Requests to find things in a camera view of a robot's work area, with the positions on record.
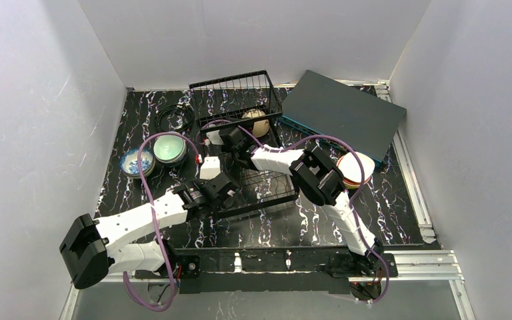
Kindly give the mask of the black wire dish rack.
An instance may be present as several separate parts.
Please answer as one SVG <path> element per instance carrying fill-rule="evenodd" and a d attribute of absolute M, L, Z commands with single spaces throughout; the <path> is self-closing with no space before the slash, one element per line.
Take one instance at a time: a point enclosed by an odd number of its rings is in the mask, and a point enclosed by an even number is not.
<path fill-rule="evenodd" d="M 270 130 L 259 141 L 272 147 L 283 146 L 277 130 L 283 114 L 282 96 L 265 70 L 193 83 L 189 86 L 189 92 L 202 140 L 208 131 L 238 125 L 251 129 L 253 122 L 268 119 Z M 266 115 L 242 119 L 243 114 L 251 109 L 262 110 Z M 205 155 L 220 158 L 222 172 L 239 186 L 235 204 L 216 217 L 218 219 L 240 217 L 257 210 L 274 212 L 299 196 L 289 175 L 246 169 L 235 162 L 221 145 L 206 146 Z"/>

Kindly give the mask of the green lined ceramic bowl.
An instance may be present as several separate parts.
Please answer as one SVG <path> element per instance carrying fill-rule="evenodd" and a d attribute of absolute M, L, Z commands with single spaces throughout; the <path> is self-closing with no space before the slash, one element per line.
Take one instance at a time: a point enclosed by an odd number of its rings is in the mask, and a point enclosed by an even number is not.
<path fill-rule="evenodd" d="M 162 165 L 174 166 L 185 159 L 187 143 L 176 135 L 161 135 L 154 142 L 153 152 Z"/>

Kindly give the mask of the blue white patterned bowl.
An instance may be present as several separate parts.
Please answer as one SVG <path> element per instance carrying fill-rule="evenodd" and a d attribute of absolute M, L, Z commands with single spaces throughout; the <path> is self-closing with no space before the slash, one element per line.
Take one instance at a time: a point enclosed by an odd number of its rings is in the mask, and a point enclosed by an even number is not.
<path fill-rule="evenodd" d="M 153 152 L 148 148 L 142 150 L 140 158 L 139 149 L 131 149 L 123 154 L 119 162 L 119 168 L 128 178 L 139 179 L 139 162 L 141 162 L 143 175 L 147 177 L 155 168 L 156 158 Z"/>

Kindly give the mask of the orange bowl white inside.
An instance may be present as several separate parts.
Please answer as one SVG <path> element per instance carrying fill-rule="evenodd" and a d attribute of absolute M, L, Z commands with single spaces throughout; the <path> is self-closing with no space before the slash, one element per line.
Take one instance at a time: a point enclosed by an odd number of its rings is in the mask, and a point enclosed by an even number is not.
<path fill-rule="evenodd" d="M 356 152 L 356 155 L 362 164 L 365 175 L 364 182 L 368 183 L 374 172 L 375 162 L 370 157 L 360 152 Z M 353 154 L 345 154 L 337 160 L 336 164 L 344 176 L 343 183 L 345 187 L 347 189 L 357 189 L 362 182 L 362 176 L 360 166 Z"/>

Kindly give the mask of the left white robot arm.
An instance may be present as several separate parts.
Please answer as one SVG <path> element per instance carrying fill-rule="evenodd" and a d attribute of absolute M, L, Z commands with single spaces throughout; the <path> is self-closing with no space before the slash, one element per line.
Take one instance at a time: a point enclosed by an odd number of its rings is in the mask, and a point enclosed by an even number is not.
<path fill-rule="evenodd" d="M 163 253 L 159 241 L 137 240 L 160 229 L 211 216 L 233 203 L 239 186 L 226 173 L 198 179 L 166 192 L 153 203 L 123 213 L 92 218 L 77 217 L 59 246 L 76 289 L 89 288 L 112 273 L 161 272 L 175 259 Z"/>

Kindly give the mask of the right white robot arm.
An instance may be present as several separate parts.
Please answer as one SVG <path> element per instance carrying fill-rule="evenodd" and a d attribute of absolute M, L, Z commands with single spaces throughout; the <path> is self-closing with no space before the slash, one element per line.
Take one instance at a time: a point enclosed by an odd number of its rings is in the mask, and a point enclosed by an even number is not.
<path fill-rule="evenodd" d="M 362 222 L 353 204 L 357 193 L 350 194 L 345 173 L 319 146 L 302 149 L 302 141 L 286 148 L 263 144 L 243 127 L 218 132 L 222 149 L 235 162 L 255 171 L 289 175 L 300 195 L 322 210 L 342 235 L 356 268 L 366 275 L 389 267 L 382 254 L 383 244 Z"/>

